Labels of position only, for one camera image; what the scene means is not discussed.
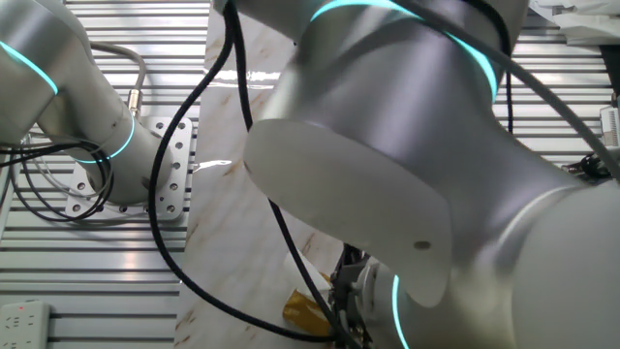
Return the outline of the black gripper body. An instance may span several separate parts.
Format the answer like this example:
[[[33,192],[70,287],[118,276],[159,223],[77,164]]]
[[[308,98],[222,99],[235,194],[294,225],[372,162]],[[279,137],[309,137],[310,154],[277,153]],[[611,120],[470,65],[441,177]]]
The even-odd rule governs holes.
[[[344,243],[334,271],[329,276],[330,308],[346,334],[363,349],[375,347],[357,305],[361,290],[356,283],[369,259],[369,254]]]

